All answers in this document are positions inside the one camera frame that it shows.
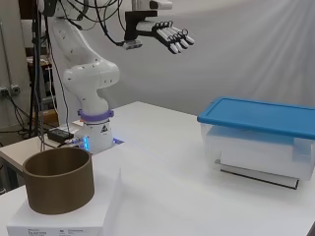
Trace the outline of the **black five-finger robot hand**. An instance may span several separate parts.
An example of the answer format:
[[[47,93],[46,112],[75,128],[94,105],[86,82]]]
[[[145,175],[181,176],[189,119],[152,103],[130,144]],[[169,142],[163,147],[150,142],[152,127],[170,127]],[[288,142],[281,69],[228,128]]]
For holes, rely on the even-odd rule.
[[[140,48],[143,43],[139,36],[151,37],[164,45],[172,54],[181,53],[192,46],[195,40],[188,35],[187,29],[178,29],[173,21],[152,22],[157,11],[128,11],[125,13],[126,30],[123,47],[126,50]]]

